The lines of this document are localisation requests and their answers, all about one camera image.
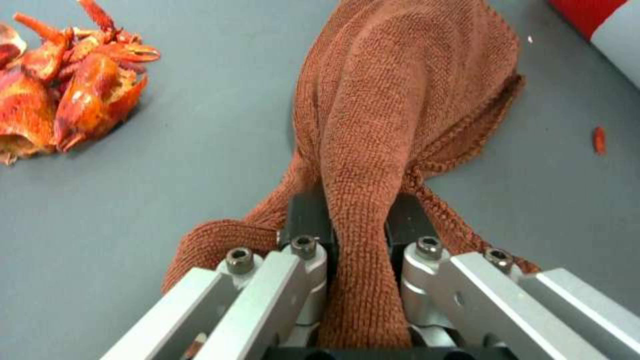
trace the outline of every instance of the screw head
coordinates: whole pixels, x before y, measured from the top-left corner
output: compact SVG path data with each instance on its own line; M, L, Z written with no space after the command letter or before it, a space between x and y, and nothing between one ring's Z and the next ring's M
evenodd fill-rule
M415 242L416 254L427 260L439 260L442 257L442 243L434 236L421 236Z
M253 251L246 247L236 247L229 250L225 261L231 274L246 274L253 270Z
M484 258L501 272L508 274L513 266L513 256L502 249L490 247L484 251Z
M300 235L291 240L291 252L303 260L316 256L317 240L311 235Z

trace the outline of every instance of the silver metal part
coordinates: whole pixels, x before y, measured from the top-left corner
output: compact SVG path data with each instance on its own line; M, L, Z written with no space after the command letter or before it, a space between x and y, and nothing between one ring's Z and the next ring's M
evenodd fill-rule
M440 260L442 257L442 243L433 236L421 236L416 243L416 254L427 260Z
M282 252L285 254L295 254L293 245L287 245ZM314 256L305 260L305 271L308 275L308 284L311 291L305 301L305 305L300 311L296 320L298 325L313 325L320 321L326 303L326 268L327 253L322 245L318 245L314 251Z
M484 251L484 258L503 274L509 275L513 266L513 256L502 249L490 247Z
M469 345L491 334L519 359L605 358L478 253L443 262L424 285Z
M640 318L565 269L523 277L521 287L611 359L640 359Z
M316 255L317 239L311 235L300 235L291 240L291 252L304 260Z
M449 333L440 326L432 325L419 327L411 325L411 328L422 338L427 347L457 347L457 344Z
M411 324L421 327L452 327L447 316L433 303L427 288L431 278L437 274L440 263L448 260L449 256L449 252L444 249L439 260L430 260L419 255L416 243L409 244L404 249L400 295L404 315Z
M289 337L308 294L300 259L270 252L195 359L262 358L270 345Z
M315 323L314 325L296 325L291 330L291 334L286 341L280 344L281 347L307 347L309 341L311 340L311 336L314 331L317 331L317 328L320 326L320 323Z
M253 251L246 247L236 247L229 250L225 262L231 274L246 274L253 270Z
M232 251L237 249L244 249L244 248L236 248L231 250L229 253L227 253L227 258L229 257L229 254L231 254ZM218 264L218 267L216 268L216 271L219 271L223 274L231 275L236 288L239 290L242 290L249 283L249 281L253 279L253 276L258 271L258 269L262 266L263 262L264 260L262 259L262 256L258 254L253 254L253 261L252 261L253 266L251 270L242 274L237 274L231 271L229 267L229 262L227 261L227 259L225 259L224 261L220 261L220 263Z
M192 268L102 360L178 359L216 326L237 294L228 275Z

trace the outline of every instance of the gray table surface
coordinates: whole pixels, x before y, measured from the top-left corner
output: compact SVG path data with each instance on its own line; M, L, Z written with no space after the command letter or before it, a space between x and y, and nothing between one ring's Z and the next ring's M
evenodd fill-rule
M158 300L182 234L277 184L298 70L335 1L103 3L163 58L103 141L0 168L2 359L99 357ZM527 88L480 157L429 185L487 240L640 313L640 92L545 2L492 3L524 40ZM0 20L18 10L90 24L75 1L2 0Z

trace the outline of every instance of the crawfish claw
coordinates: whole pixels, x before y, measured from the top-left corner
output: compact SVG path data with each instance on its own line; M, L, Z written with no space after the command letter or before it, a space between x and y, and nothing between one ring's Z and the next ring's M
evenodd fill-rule
M140 44L112 42L96 48L95 52L105 54L114 60L125 60L134 63L146 63L160 59L160 52L155 47Z

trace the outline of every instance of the crayfish shell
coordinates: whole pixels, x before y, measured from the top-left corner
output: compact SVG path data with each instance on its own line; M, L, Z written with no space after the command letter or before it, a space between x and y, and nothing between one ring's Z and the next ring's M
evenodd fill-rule
M43 84L15 67L0 72L0 163L52 152L56 106Z
M0 22L0 70L27 49L27 43L11 26Z

